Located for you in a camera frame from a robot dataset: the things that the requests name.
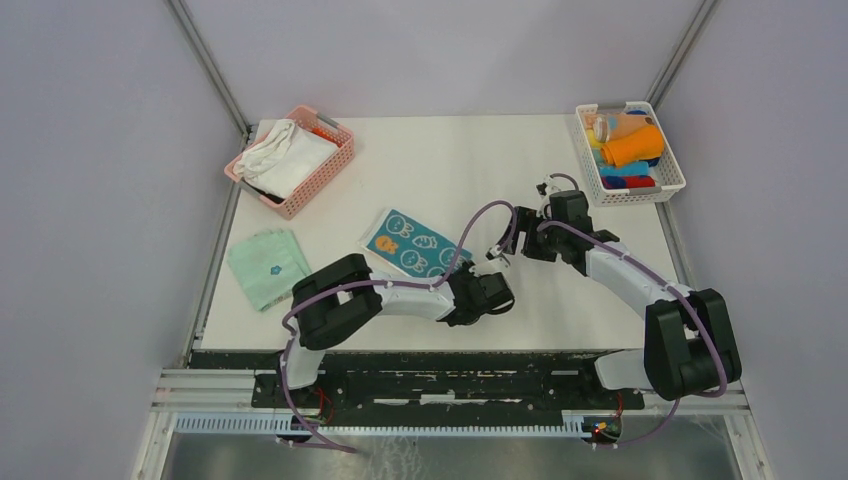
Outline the bright orange towel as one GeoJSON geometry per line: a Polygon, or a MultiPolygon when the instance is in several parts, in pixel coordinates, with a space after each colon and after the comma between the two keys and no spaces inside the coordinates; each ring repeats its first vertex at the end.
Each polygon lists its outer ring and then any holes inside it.
{"type": "Polygon", "coordinates": [[[662,131],[655,125],[648,125],[628,136],[604,143],[600,155],[606,164],[623,167],[637,161],[661,157],[664,150],[662,131]]]}

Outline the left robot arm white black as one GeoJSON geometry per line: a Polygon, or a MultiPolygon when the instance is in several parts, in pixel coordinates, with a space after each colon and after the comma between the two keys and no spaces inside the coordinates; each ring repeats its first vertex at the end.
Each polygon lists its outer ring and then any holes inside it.
{"type": "Polygon", "coordinates": [[[290,339],[279,360],[276,392],[290,406],[307,404],[326,351],[377,316],[469,326],[508,312],[514,303],[501,271],[480,273],[466,263],[449,275],[393,276],[371,269],[362,254],[349,254],[292,287],[292,306],[282,320],[290,339]]]}

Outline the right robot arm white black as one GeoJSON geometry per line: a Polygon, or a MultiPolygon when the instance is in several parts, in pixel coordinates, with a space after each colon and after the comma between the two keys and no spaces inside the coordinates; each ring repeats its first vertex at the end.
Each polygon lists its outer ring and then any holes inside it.
{"type": "Polygon", "coordinates": [[[539,209],[517,207],[505,230],[508,254],[558,260],[603,285],[644,322],[644,345],[606,354],[577,382],[580,400],[602,408],[622,389],[652,391],[674,401],[719,396],[742,375],[729,310],[712,288],[668,280],[607,230],[597,230],[580,190],[556,192],[539,209]]]}

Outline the patterned white blue towel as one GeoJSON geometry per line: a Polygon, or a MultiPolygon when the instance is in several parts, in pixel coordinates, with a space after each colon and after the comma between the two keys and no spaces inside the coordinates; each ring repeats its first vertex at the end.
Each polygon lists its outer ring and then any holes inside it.
{"type": "Polygon", "coordinates": [[[366,251],[416,278],[442,276],[457,244],[397,209],[384,209],[359,240],[366,251]]]}

